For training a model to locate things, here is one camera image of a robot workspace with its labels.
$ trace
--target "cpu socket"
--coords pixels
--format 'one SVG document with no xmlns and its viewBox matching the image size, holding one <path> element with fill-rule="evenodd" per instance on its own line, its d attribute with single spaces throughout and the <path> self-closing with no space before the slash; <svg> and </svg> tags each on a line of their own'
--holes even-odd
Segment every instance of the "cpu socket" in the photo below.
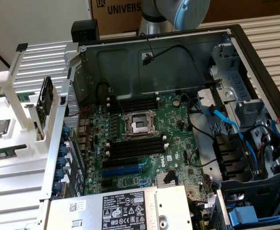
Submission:
<svg viewBox="0 0 280 230">
<path fill-rule="evenodd" d="M 143 138 L 158 135 L 155 126 L 155 116 L 153 111 L 132 113 L 122 117 L 125 121 L 125 134 L 122 138 Z"/>
</svg>

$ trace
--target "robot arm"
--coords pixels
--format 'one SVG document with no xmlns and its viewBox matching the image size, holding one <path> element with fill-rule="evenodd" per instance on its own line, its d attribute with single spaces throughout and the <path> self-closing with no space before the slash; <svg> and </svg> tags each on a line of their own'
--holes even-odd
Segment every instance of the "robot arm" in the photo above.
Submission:
<svg viewBox="0 0 280 230">
<path fill-rule="evenodd" d="M 197 28 L 203 21 L 210 0 L 143 0 L 140 33 L 156 34 Z"/>
</svg>

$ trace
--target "red wire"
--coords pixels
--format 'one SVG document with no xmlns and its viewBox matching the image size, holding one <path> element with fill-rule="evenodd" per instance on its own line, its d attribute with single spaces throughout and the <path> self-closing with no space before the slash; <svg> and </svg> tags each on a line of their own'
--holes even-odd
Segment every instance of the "red wire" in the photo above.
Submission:
<svg viewBox="0 0 280 230">
<path fill-rule="evenodd" d="M 276 120 L 275 123 L 278 123 L 279 121 L 280 121 L 280 117 Z M 264 138 L 262 139 L 262 141 L 261 141 L 261 144 L 260 144 L 260 147 L 259 147 L 259 151 L 258 151 L 258 154 L 257 154 L 257 159 L 258 159 L 258 160 L 259 160 L 259 156 L 260 156 L 260 152 L 261 152 L 261 148 L 262 148 L 262 146 L 263 146 L 264 140 L 267 138 L 268 134 L 269 134 L 269 133 L 267 133 L 267 134 L 264 136 Z"/>
<path fill-rule="evenodd" d="M 69 115 L 69 117 L 79 115 L 79 114 L 81 114 L 81 113 L 83 113 L 83 112 L 89 112 L 89 111 L 91 111 L 92 109 L 93 109 L 93 105 L 92 105 L 91 107 L 87 108 L 87 109 L 80 110 L 78 113 Z"/>
</svg>

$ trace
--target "barcode sticker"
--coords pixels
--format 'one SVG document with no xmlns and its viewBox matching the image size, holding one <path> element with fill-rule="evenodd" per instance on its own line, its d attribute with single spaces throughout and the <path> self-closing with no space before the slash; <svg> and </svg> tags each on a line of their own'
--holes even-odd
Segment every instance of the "barcode sticker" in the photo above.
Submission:
<svg viewBox="0 0 280 230">
<path fill-rule="evenodd" d="M 70 203 L 70 212 L 86 210 L 86 200 Z"/>
<path fill-rule="evenodd" d="M 207 204 L 205 204 L 205 208 L 210 208 L 213 207 L 213 205 L 215 204 L 215 200 L 216 200 L 216 196 L 214 193 L 208 193 L 207 194 Z"/>
</svg>

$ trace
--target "black memory slot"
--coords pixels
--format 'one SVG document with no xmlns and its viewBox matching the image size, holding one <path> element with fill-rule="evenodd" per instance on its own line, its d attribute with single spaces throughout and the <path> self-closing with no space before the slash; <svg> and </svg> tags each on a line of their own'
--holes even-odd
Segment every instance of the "black memory slot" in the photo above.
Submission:
<svg viewBox="0 0 280 230">
<path fill-rule="evenodd" d="M 103 168 L 119 167 L 119 166 L 131 166 L 138 165 L 138 157 L 126 158 L 119 161 L 104 161 Z"/>
<path fill-rule="evenodd" d="M 110 158 L 119 159 L 164 152 L 160 137 L 110 143 Z"/>
<path fill-rule="evenodd" d="M 120 113 L 122 108 L 124 112 L 135 112 L 141 110 L 157 109 L 158 102 L 156 101 L 156 95 L 149 98 L 136 98 L 128 100 L 120 100 L 120 104 L 117 101 L 110 103 L 110 111 L 113 114 Z"/>
<path fill-rule="evenodd" d="M 143 148 L 143 147 L 146 147 L 146 146 L 156 146 L 156 145 L 161 145 L 162 142 L 160 140 L 155 140 L 155 141 L 151 141 L 151 142 L 146 142 L 145 145 L 143 143 L 135 143 L 133 145 L 119 145 L 119 146 L 116 146 L 114 144 L 110 145 L 111 146 L 111 150 L 119 150 L 119 149 L 136 149 L 136 148 Z"/>
<path fill-rule="evenodd" d="M 134 103 L 144 104 L 144 103 L 152 103 L 152 102 L 156 102 L 156 97 L 120 100 L 121 105 L 128 105 Z"/>
<path fill-rule="evenodd" d="M 134 156 L 145 156 L 145 155 L 152 155 L 152 154 L 158 154 L 163 153 L 164 149 L 152 149 L 149 151 L 139 151 L 139 152 L 129 152 L 124 154 L 117 154 L 117 155 L 110 155 L 110 158 L 112 159 L 120 159 L 120 158 L 126 158 L 126 157 L 134 157 Z"/>
<path fill-rule="evenodd" d="M 160 137 L 156 137 L 156 138 L 145 138 L 145 139 L 139 139 L 139 140 L 129 140 L 129 141 L 121 141 L 121 142 L 116 142 L 116 143 L 110 143 L 110 146 L 112 147 L 117 147 L 117 146 L 133 146 L 135 144 L 148 144 L 150 142 L 153 142 L 153 141 L 161 141 L 161 138 Z"/>
<path fill-rule="evenodd" d="M 142 147 L 132 147 L 132 148 L 122 148 L 122 149 L 111 149 L 111 154 L 124 154 L 124 153 L 134 153 L 134 152 L 140 152 L 140 151 L 150 151 L 155 149 L 163 149 L 163 146 L 161 144 L 158 145 L 148 145 L 148 146 L 142 146 Z"/>
<path fill-rule="evenodd" d="M 133 105 L 133 106 L 123 106 L 122 108 L 125 113 L 130 113 L 130 112 L 137 112 L 137 111 L 144 111 L 144 110 L 151 110 L 151 109 L 158 109 L 158 103 L 155 102 L 154 104 L 144 104 L 144 105 Z M 115 107 L 111 107 L 110 112 L 112 114 L 119 114 L 122 112 L 122 108 L 118 105 Z"/>
</svg>

